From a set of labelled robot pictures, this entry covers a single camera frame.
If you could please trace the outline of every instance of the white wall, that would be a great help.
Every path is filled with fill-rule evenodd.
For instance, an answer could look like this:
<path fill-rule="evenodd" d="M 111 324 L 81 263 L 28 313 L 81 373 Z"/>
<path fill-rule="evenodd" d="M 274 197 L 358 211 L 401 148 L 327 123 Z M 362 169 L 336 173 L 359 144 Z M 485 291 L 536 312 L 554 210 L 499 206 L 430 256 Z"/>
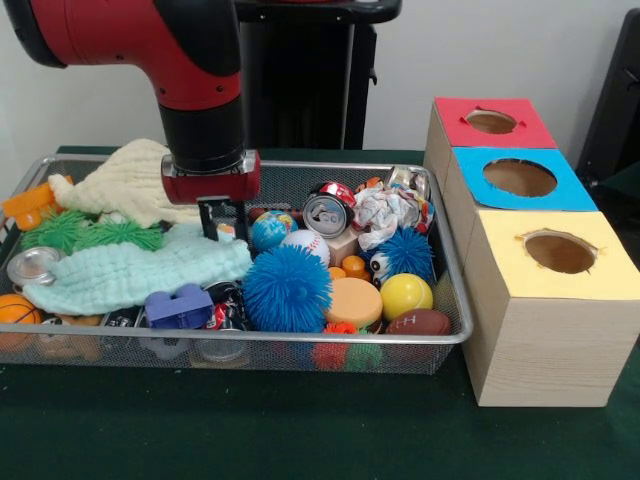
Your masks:
<path fill-rule="evenodd" d="M 632 0 L 405 0 L 378 27 L 366 148 L 423 149 L 435 95 L 531 98 L 577 159 Z M 0 198 L 61 144 L 163 140 L 151 88 L 133 67 L 31 61 L 0 9 Z"/>

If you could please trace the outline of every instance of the yellow ball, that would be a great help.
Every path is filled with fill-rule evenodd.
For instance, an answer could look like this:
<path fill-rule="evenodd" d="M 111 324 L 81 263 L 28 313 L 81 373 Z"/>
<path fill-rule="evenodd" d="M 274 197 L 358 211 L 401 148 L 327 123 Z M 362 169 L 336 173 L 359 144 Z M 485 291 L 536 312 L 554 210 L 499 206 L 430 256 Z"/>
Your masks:
<path fill-rule="evenodd" d="M 382 285 L 380 295 L 382 312 L 389 321 L 414 308 L 433 308 L 431 288 L 427 282 L 411 273 L 391 277 Z"/>

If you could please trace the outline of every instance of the yellow box top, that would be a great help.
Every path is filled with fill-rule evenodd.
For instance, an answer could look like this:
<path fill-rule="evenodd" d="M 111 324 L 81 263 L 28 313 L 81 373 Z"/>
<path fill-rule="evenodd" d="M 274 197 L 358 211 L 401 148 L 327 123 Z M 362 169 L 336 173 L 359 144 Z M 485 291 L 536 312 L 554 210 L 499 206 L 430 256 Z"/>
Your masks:
<path fill-rule="evenodd" d="M 512 297 L 640 300 L 640 272 L 601 212 L 478 214 Z"/>

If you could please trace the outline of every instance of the red box top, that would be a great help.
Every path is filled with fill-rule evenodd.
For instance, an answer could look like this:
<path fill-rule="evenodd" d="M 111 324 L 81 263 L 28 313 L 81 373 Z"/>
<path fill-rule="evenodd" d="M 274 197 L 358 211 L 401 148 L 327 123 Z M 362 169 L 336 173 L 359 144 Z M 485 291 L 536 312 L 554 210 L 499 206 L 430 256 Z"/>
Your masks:
<path fill-rule="evenodd" d="M 558 148 L 527 99 L 436 97 L 435 103 L 452 147 Z"/>

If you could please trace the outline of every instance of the yellow towel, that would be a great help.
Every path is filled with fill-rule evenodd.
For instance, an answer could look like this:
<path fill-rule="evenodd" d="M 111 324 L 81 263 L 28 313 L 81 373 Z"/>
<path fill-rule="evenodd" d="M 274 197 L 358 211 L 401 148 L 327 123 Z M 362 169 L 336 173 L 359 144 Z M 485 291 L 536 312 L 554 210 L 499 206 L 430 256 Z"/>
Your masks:
<path fill-rule="evenodd" d="M 65 208 L 94 214 L 120 212 L 143 228 L 160 220 L 199 223 L 196 206 L 173 205 L 164 192 L 160 163 L 168 153 L 152 140 L 134 140 L 77 185 L 52 175 L 49 186 Z"/>

